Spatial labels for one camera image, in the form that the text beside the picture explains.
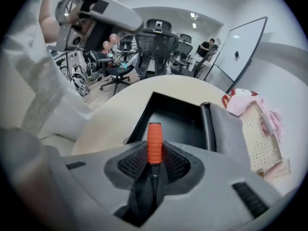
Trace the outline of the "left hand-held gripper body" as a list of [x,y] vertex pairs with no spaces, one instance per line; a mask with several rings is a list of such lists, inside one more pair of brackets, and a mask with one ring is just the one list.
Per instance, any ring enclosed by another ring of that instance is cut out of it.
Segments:
[[55,45],[56,51],[90,50],[101,51],[103,42],[115,34],[115,26],[96,22],[79,15],[84,0],[60,0],[55,9],[55,19],[60,30]]

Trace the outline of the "person's grey shirt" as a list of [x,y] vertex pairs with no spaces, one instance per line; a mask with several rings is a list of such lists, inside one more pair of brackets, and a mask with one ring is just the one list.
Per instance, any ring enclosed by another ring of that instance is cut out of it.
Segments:
[[18,128],[68,156],[91,115],[47,50],[38,22],[14,21],[0,47],[0,128]]

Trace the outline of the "orange handle screwdriver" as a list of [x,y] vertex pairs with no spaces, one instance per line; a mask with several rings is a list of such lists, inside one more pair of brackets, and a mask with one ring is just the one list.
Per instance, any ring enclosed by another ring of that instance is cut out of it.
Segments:
[[147,161],[150,165],[150,176],[153,188],[153,206],[157,206],[157,189],[162,163],[163,133],[161,123],[153,122],[148,126]]

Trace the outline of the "grey backpack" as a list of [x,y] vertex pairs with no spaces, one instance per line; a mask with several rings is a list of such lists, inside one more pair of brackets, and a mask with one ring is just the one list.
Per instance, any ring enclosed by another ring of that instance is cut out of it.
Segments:
[[86,96],[89,93],[88,81],[86,76],[86,71],[77,64],[72,67],[72,73],[70,78],[76,88],[76,91],[82,96]]

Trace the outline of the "black mesh office chair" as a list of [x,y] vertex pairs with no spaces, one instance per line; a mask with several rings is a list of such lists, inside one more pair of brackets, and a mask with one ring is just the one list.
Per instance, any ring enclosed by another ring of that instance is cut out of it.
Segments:
[[172,33],[170,22],[149,19],[146,28],[135,35],[138,61],[135,66],[140,79],[167,74],[167,63],[178,44],[179,37]]

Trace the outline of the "person's left forearm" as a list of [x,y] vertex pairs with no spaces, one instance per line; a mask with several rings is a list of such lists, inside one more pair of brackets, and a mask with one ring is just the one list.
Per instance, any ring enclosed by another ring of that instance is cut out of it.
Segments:
[[42,0],[39,11],[39,25],[46,44],[57,41],[60,26],[57,20],[51,15],[52,0]]

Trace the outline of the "white perforated basket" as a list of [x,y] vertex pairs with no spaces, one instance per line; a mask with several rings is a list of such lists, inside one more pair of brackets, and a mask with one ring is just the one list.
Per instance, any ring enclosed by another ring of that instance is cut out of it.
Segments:
[[257,102],[252,102],[240,119],[251,170],[266,180],[290,174],[289,160],[283,159],[276,134]]

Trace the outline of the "black framed whiteboard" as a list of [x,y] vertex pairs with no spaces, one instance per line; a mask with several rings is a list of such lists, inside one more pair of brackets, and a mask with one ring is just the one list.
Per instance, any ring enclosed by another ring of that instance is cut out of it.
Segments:
[[252,62],[268,18],[261,17],[229,31],[227,38],[204,80],[229,93]]

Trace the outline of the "black cluttered office chair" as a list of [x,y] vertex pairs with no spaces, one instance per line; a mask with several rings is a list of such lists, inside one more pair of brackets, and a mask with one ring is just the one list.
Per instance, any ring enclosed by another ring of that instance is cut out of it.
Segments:
[[99,90],[103,91],[103,88],[109,85],[114,84],[114,92],[113,96],[117,92],[117,87],[119,84],[123,84],[125,86],[130,86],[130,77],[125,77],[125,75],[129,74],[133,69],[134,65],[129,64],[125,65],[123,67],[121,64],[124,62],[120,62],[120,64],[116,64],[115,60],[113,58],[107,58],[107,55],[103,58],[97,59],[96,66],[97,70],[100,74],[102,74],[104,77],[111,77],[111,81],[109,81],[106,84],[102,84],[99,87]]

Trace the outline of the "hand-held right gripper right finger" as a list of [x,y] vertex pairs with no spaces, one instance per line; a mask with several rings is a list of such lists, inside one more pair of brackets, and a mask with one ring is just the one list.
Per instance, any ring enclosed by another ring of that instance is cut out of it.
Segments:
[[[284,199],[260,176],[226,155],[173,143],[199,158],[205,174],[189,193],[165,196],[143,231],[259,231],[283,207]],[[254,218],[232,185],[245,182],[269,209]]]

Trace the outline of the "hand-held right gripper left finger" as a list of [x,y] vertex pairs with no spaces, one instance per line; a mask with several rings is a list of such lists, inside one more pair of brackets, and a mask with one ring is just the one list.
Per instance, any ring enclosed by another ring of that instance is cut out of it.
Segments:
[[82,189],[117,225],[139,228],[152,214],[146,142],[65,157]]

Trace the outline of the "person's left hand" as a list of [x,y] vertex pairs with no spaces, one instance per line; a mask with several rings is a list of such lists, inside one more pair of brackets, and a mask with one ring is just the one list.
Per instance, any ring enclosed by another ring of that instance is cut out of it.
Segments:
[[109,39],[103,42],[102,52],[106,53],[111,50],[114,44],[119,42],[119,36],[117,34],[111,34]]

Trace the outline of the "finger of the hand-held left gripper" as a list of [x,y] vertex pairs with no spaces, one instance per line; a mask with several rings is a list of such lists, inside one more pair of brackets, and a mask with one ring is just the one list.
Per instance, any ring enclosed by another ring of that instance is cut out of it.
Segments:
[[116,0],[84,0],[79,15],[125,32],[139,32],[144,27],[139,14]]

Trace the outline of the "black box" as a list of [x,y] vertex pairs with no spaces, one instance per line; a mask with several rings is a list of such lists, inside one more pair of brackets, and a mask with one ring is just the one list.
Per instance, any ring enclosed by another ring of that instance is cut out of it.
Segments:
[[205,172],[200,159],[173,142],[221,154],[240,169],[251,170],[242,122],[217,104],[195,105],[153,92],[125,143],[145,141],[151,123],[162,127],[163,167],[170,180]]

